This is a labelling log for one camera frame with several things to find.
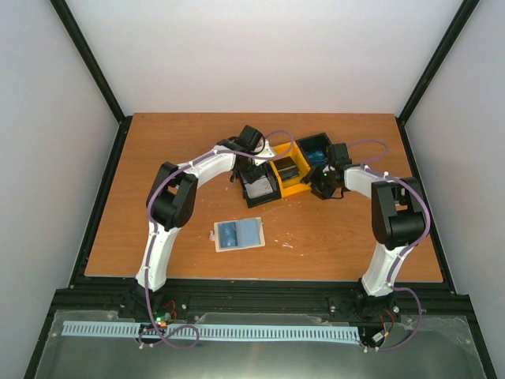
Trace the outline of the blue VIP card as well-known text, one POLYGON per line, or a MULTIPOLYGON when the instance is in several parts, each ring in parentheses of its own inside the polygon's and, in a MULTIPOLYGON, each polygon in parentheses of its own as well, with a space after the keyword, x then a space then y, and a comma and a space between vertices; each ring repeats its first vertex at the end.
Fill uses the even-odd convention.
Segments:
POLYGON ((218 224, 219 248, 230 249, 238 246, 238 233, 235 222, 218 224))

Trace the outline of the black card stack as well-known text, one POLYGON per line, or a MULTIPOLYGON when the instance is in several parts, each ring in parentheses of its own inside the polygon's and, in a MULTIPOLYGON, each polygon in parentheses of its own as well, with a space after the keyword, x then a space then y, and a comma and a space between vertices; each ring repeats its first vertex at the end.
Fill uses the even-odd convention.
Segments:
POLYGON ((282 182, 300 177, 300 171, 290 156, 275 160, 274 165, 282 182))

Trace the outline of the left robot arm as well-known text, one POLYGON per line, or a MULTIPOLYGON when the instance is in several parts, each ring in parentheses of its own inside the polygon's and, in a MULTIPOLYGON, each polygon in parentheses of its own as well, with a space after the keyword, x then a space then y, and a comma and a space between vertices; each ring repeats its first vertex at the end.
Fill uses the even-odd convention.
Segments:
POLYGON ((163 311, 164 298, 156 291, 166 282, 175 239, 193 215, 197 190, 228 171, 253 174, 272 156, 267 138, 245 126, 238 136, 221 140, 195 159, 162 164, 146 202, 148 240, 136 274, 138 285, 146 289, 138 296, 136 307, 145 317, 157 317, 163 311))

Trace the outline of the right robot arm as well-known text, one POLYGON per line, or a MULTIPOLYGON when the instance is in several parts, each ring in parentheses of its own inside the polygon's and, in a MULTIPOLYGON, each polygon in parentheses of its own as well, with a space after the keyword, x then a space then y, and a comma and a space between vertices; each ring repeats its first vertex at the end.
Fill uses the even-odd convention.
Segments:
POLYGON ((400 268, 431 230, 431 216, 421 185, 414 177, 398 178, 370 167, 375 159, 353 163, 347 144, 327 148, 326 161, 311 167, 301 180, 318 198, 329 200, 336 190, 359 193, 371 201, 376 248, 354 291, 354 312, 369 319, 388 308, 400 268))

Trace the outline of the beige card holder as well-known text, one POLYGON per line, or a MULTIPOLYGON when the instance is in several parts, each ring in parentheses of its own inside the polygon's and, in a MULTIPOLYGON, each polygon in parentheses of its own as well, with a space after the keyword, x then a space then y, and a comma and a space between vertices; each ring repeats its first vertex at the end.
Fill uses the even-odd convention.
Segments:
POLYGON ((235 250, 247 250, 264 247, 266 245, 264 237, 263 222, 260 217, 247 218, 241 220, 227 220, 214 223, 213 241, 217 253, 235 250), (218 224, 225 222, 235 222, 238 233, 238 246, 230 249, 219 248, 218 224))

